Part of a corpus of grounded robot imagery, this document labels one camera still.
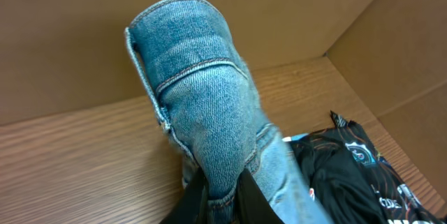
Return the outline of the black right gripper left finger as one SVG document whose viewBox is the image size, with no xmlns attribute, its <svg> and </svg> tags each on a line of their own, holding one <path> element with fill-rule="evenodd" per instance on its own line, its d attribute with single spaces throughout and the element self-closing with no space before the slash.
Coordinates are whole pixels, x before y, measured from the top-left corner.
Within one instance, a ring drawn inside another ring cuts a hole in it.
<svg viewBox="0 0 447 224">
<path fill-rule="evenodd" d="M 160 224 L 206 224 L 208 182 L 201 168 L 184 189 L 182 198 Z"/>
</svg>

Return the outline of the blue denim jeans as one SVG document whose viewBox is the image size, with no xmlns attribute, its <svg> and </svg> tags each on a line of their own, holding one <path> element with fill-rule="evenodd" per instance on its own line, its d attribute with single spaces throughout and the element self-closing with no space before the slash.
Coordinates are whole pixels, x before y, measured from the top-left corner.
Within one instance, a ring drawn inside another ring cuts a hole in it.
<svg viewBox="0 0 447 224">
<path fill-rule="evenodd" d="M 250 171 L 284 223 L 329 223 L 290 144 L 267 118 L 223 15 L 206 0 L 162 0 L 124 31 L 162 131 L 182 154 L 182 183 L 201 168 L 207 222 L 239 223 L 237 180 Z"/>
</svg>

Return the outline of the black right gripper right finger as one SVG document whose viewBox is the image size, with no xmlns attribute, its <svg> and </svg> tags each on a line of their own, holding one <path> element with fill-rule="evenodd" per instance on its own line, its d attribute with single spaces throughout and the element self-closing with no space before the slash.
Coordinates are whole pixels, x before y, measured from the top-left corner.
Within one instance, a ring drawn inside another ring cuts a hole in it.
<svg viewBox="0 0 447 224">
<path fill-rule="evenodd" d="M 236 213 L 240 224 L 284 224 L 276 215 L 247 168 L 236 188 Z"/>
</svg>

